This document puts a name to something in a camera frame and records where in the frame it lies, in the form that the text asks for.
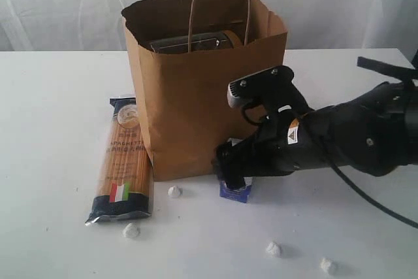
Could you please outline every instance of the brown paper bag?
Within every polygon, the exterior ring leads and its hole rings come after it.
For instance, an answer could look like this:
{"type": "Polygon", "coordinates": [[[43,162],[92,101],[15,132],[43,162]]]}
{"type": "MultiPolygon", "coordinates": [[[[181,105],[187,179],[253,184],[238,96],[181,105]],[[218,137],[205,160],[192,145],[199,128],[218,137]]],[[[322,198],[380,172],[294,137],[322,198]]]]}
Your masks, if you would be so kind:
{"type": "Polygon", "coordinates": [[[155,180],[212,172],[217,145],[254,131],[227,104],[232,80],[281,65],[287,30],[260,0],[142,0],[122,10],[140,126],[155,180]],[[244,46],[158,54],[156,39],[229,30],[244,46]]]}

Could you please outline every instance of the white curtain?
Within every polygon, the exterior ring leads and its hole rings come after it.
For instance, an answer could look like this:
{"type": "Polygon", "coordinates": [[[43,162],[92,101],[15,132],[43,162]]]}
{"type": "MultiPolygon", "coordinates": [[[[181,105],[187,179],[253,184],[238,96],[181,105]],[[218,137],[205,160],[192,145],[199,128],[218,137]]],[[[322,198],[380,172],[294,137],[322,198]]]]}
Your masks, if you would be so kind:
{"type": "MultiPolygon", "coordinates": [[[[0,0],[0,50],[124,50],[120,11],[137,0],[0,0]]],[[[263,0],[288,48],[418,49],[417,0],[263,0]]]]}

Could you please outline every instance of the white tabletop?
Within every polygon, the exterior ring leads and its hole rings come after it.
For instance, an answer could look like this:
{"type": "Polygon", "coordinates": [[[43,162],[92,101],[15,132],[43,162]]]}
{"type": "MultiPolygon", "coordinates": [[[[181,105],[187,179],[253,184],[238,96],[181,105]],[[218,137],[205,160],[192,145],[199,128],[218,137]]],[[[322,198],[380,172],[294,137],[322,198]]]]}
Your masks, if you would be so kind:
{"type": "MultiPolygon", "coordinates": [[[[314,108],[348,101],[384,76],[357,56],[409,66],[396,49],[288,50],[314,108]]],[[[126,223],[86,227],[112,107],[132,93],[126,52],[0,53],[0,278],[416,278],[418,230],[375,209],[331,170],[258,178],[250,203],[220,198],[215,176],[155,183],[140,236],[126,223]],[[269,258],[267,244],[283,245],[269,258]]],[[[343,170],[389,208],[418,220],[416,167],[374,178],[343,170]]]]}

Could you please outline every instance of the spaghetti package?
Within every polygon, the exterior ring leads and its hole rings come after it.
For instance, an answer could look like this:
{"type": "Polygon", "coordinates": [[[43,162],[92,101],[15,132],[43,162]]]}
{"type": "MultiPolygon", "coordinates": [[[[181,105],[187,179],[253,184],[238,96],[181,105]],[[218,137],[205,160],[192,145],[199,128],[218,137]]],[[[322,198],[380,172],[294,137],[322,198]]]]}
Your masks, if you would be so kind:
{"type": "Polygon", "coordinates": [[[145,218],[152,213],[152,166],[135,98],[111,99],[110,104],[114,107],[110,138],[86,225],[145,218]]]}

